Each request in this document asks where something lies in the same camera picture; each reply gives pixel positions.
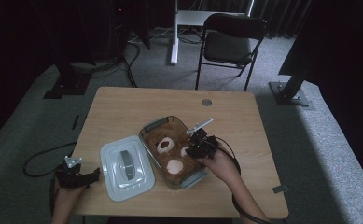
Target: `black curtain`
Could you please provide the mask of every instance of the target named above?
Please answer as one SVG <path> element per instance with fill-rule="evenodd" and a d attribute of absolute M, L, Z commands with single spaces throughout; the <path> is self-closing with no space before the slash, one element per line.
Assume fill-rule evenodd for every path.
<path fill-rule="evenodd" d="M 363 168 L 363 0 L 317 0 L 279 74 L 320 88 Z"/>

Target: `desk leg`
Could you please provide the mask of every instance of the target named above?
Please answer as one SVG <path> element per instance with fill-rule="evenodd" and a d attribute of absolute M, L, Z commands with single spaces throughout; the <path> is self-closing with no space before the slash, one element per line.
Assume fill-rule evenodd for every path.
<path fill-rule="evenodd" d="M 173 26 L 173 47 L 172 47 L 172 64 L 177 64 L 178 61 L 178 23 L 177 23 L 177 14 L 178 14 L 178 0 L 175 0 L 175 24 Z"/>

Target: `white container lid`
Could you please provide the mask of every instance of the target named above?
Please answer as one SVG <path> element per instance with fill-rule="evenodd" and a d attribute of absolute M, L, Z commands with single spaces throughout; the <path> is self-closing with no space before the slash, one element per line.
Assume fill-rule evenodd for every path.
<path fill-rule="evenodd" d="M 104 145 L 100 156 L 105 185 L 113 201 L 124 201 L 154 186 L 155 176 L 138 136 Z"/>

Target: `table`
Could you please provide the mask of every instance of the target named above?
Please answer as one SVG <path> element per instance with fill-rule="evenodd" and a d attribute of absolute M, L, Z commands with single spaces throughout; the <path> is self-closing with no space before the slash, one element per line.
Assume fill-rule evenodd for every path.
<path fill-rule="evenodd" d="M 247 12 L 245 13 L 229 13 L 232 15 L 249 16 L 252 10 L 254 1 L 249 1 Z M 204 21 L 215 11 L 189 11 L 189 10 L 178 10 L 178 0 L 175 0 L 175 17 L 173 27 L 173 46 L 172 46 L 172 58 L 171 64 L 177 64 L 178 62 L 178 25 L 194 25 L 203 26 Z"/>
<path fill-rule="evenodd" d="M 206 106 L 202 100 L 209 99 Z M 250 92 L 192 91 L 139 88 L 100 88 L 77 140 L 73 157 L 83 158 L 81 173 L 101 166 L 103 145 L 138 135 L 151 121 L 179 117 L 190 129 L 197 122 L 214 119 L 204 127 L 209 135 L 226 140 L 241 165 L 242 177 L 269 218 L 288 215 L 272 153 L 255 97 Z M 207 177 L 190 189 L 169 189 L 153 166 L 154 187 L 123 202 L 110 200 L 103 174 L 78 202 L 83 215 L 148 217 L 239 217 L 228 187 L 209 170 Z"/>

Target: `black chair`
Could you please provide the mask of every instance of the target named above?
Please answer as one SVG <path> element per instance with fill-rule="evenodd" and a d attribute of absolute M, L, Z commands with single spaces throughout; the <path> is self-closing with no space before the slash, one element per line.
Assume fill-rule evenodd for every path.
<path fill-rule="evenodd" d="M 202 64 L 241 69 L 238 77 L 251 64 L 244 86 L 244 91 L 246 91 L 257 58 L 258 47 L 266 34 L 267 23 L 259 18 L 225 13 L 215 13 L 209 16 L 204 22 L 202 31 L 202 47 L 195 90 L 199 86 Z M 256 44 L 253 49 L 251 49 L 250 39 L 257 40 L 254 41 Z"/>

